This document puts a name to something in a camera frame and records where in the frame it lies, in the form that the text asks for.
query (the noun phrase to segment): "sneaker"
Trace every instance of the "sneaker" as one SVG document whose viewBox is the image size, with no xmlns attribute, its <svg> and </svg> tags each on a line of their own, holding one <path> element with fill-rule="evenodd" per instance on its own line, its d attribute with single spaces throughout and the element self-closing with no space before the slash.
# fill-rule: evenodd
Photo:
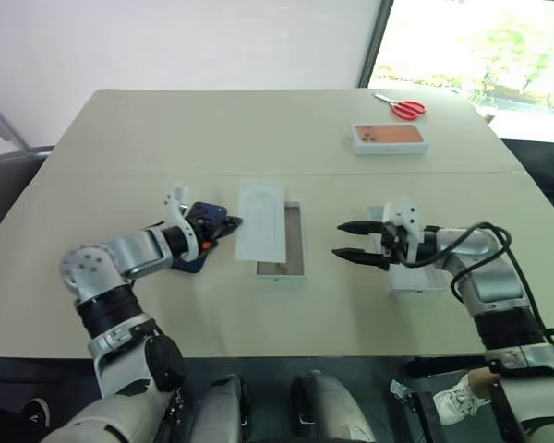
<svg viewBox="0 0 554 443">
<path fill-rule="evenodd" d="M 41 427 L 50 426 L 49 406 L 44 399 L 32 399 L 25 403 L 20 415 Z"/>
<path fill-rule="evenodd" d="M 480 406 L 490 403 L 490 400 L 479 399 L 472 392 L 467 374 L 454 387 L 435 394 L 433 401 L 442 425 L 454 425 L 467 415 L 476 416 Z"/>
</svg>

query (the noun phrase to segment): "table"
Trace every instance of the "table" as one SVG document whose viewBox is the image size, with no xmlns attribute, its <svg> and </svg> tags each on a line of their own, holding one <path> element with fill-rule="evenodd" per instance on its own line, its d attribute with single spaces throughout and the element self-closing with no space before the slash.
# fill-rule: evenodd
<svg viewBox="0 0 554 443">
<path fill-rule="evenodd" d="M 196 106 L 198 94 L 201 99 Z M 319 103 L 329 98 L 332 102 L 351 102 L 347 95 L 365 98 L 368 91 L 220 92 L 218 101 L 229 95 L 235 103 L 240 103 L 240 96 L 243 102 L 253 98 L 262 102 L 256 94 L 277 108 L 273 114 L 280 112 L 285 118 L 288 103 L 300 100 L 298 95 L 309 102 L 309 97 Z M 459 102 L 451 95 L 440 95 L 437 102 L 432 92 L 427 94 L 432 115 L 423 127 L 436 133 L 447 122 L 439 122 L 435 110 L 443 110 L 444 102 L 448 108 Z M 432 143 L 425 157 L 412 161 L 409 157 L 367 159 L 372 167 L 369 170 L 350 147 L 345 150 L 344 134 L 339 134 L 338 145 L 322 145 L 324 156 L 315 157 L 315 162 L 304 150 L 317 152 L 317 147 L 297 146 L 303 158 L 297 161 L 296 150 L 288 146 L 283 149 L 288 162 L 268 154 L 271 162 L 260 162 L 253 171 L 253 159 L 262 148 L 243 147 L 234 132 L 224 137 L 232 155 L 208 159 L 209 170 L 205 172 L 195 167 L 204 163 L 205 155 L 181 148 L 189 143 L 181 143 L 180 131 L 170 127 L 163 133 L 159 128 L 156 133 L 158 141 L 175 137 L 173 151 L 151 144 L 151 150 L 144 153 L 149 160 L 138 162 L 139 146 L 143 146 L 139 134 L 160 122 L 156 99 L 165 106 L 176 101 L 175 108 L 182 109 L 178 103 L 186 96 L 187 108 L 213 103 L 208 92 L 98 92 L 66 132 L 0 226 L 0 355 L 88 356 L 88 333 L 72 307 L 72 294 L 58 275 L 60 257 L 73 245 L 104 241 L 158 221 L 164 214 L 163 198 L 177 179 L 189 187 L 192 201 L 221 204 L 234 212 L 242 177 L 276 178 L 284 184 L 287 199 L 301 203 L 307 244 L 307 277 L 301 281 L 256 279 L 252 263 L 233 259 L 234 236 L 221 240 L 200 274 L 168 269 L 137 281 L 135 292 L 142 307 L 179 344 L 185 356 L 481 352 L 472 319 L 450 295 L 387 295 L 382 271 L 353 265 L 331 254 L 335 247 L 362 247 L 366 242 L 365 237 L 337 231 L 338 224 L 362 218 L 367 206 L 383 204 L 400 192 L 414 199 L 427 223 L 455 227 L 488 220 L 508 229 L 513 235 L 513 251 L 536 293 L 540 310 L 547 324 L 554 327 L 554 210 L 500 141 L 477 124 L 474 114 L 470 120 L 476 130 L 460 137 L 454 134 L 451 142 L 458 146 L 467 139 L 488 138 L 488 146 L 481 148 L 480 154 L 487 161 L 471 157 L 472 161 L 461 167 L 456 152 L 445 150 L 443 157 L 444 148 Z M 112 105 L 103 104 L 125 98 L 130 102 L 135 99 L 138 107 L 150 102 L 150 112 L 123 105 L 113 114 Z M 465 105 L 456 104 L 460 109 L 462 105 L 466 115 Z M 108 109 L 111 118 L 99 112 L 102 108 Z M 201 113 L 193 114 L 191 126 L 200 125 Z M 340 110 L 342 118 L 349 113 Z M 127 123 L 127 134 L 122 135 L 121 126 L 111 123 L 121 122 L 120 114 L 140 114 L 144 120 L 140 127 Z M 377 108 L 375 114 L 375 121 L 390 117 L 385 107 Z M 187 110 L 182 115 L 187 119 Z M 368 121 L 365 115 L 354 118 Z M 295 126 L 293 120 L 288 122 Z M 189 125 L 183 121 L 180 126 Z M 278 137 L 310 140 L 300 127 L 297 138 L 286 128 Z M 115 144 L 118 141 L 114 143 L 114 137 L 123 138 L 127 145 Z M 97 147 L 102 149 L 100 156 Z M 119 162 L 107 174 L 102 160 L 115 150 Z M 247 150 L 255 152 L 251 159 L 245 155 Z M 327 158 L 340 159 L 340 164 L 331 164 Z"/>
</svg>

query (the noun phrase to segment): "white box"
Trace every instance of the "white box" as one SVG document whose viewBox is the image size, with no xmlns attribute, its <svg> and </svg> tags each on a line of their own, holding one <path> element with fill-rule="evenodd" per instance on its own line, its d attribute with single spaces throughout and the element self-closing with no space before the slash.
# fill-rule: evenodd
<svg viewBox="0 0 554 443">
<path fill-rule="evenodd" d="M 351 137 L 355 154 L 424 154 L 429 147 L 414 123 L 354 124 Z"/>
</svg>

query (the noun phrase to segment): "red scissors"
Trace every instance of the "red scissors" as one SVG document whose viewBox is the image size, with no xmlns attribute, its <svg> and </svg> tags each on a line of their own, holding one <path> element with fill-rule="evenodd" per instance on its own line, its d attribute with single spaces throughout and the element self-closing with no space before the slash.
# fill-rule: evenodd
<svg viewBox="0 0 554 443">
<path fill-rule="evenodd" d="M 381 94 L 373 94 L 373 96 L 376 99 L 389 103 L 392 113 L 403 120 L 416 120 L 419 115 L 422 115 L 427 111 L 427 108 L 423 103 L 412 102 L 410 100 L 397 101 Z"/>
</svg>

